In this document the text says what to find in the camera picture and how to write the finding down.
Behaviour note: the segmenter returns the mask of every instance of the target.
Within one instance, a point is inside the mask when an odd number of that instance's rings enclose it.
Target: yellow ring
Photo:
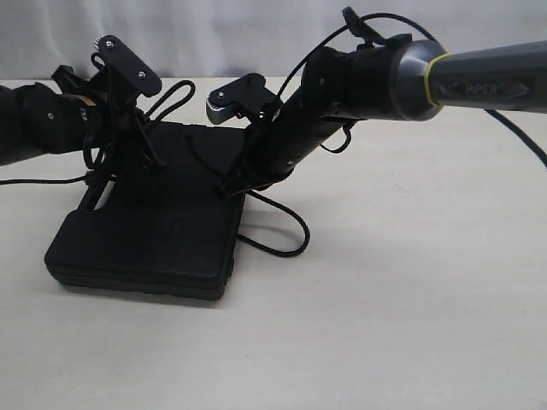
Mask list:
[[[429,103],[431,105],[440,105],[438,102],[436,102],[435,100],[433,100],[433,97],[431,95],[431,86],[429,85],[429,73],[431,72],[431,69],[433,68],[433,64],[435,64],[436,62],[444,59],[445,57],[448,57],[448,56],[452,56],[452,54],[450,53],[447,53],[447,54],[442,54],[441,56],[439,57],[436,57],[436,58],[433,58],[430,62],[429,62],[429,66],[427,66],[427,71],[426,71],[426,75],[424,76],[424,86],[426,87],[426,97],[427,97],[427,101],[429,101]]]

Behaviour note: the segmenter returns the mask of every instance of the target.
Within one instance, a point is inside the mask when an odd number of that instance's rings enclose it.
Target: black mount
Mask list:
[[[146,136],[154,124],[148,123],[137,108],[137,98],[158,94],[162,81],[117,37],[104,36],[95,47],[97,52],[91,61],[98,72],[91,79],[82,79],[69,66],[60,66],[51,76],[63,93],[75,95],[95,108],[84,118],[88,123],[84,160],[92,170],[92,178],[86,182],[104,185],[128,161],[159,172],[164,164]],[[91,148],[95,147],[99,152],[92,159]]]

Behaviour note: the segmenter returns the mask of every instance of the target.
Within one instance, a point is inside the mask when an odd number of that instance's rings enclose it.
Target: black robotic arm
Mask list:
[[[382,38],[351,9],[344,17],[365,43],[350,53],[317,48],[284,104],[258,74],[210,94],[214,124],[234,115],[251,120],[246,149],[219,184],[223,196],[286,179],[333,133],[360,120],[430,120],[443,106],[547,112],[547,42],[451,55],[431,39]],[[243,100],[255,100],[260,115],[242,109]]]

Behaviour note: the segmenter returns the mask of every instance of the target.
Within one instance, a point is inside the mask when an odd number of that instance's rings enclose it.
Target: metal bracket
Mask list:
[[[217,126],[234,116],[246,117],[254,124],[273,115],[280,105],[277,96],[266,88],[266,79],[250,73],[211,92],[207,116]]]

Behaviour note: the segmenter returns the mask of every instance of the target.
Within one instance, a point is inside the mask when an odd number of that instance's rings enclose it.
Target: table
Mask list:
[[[226,80],[196,82],[170,120],[208,124]],[[510,117],[547,146],[546,117]],[[84,171],[48,155],[0,179]],[[547,408],[547,173],[480,111],[365,121],[342,155],[312,154],[268,191],[307,220],[309,249],[240,244],[214,303],[61,287],[43,255],[84,191],[0,188],[2,409]],[[300,235],[253,201],[242,231]]]

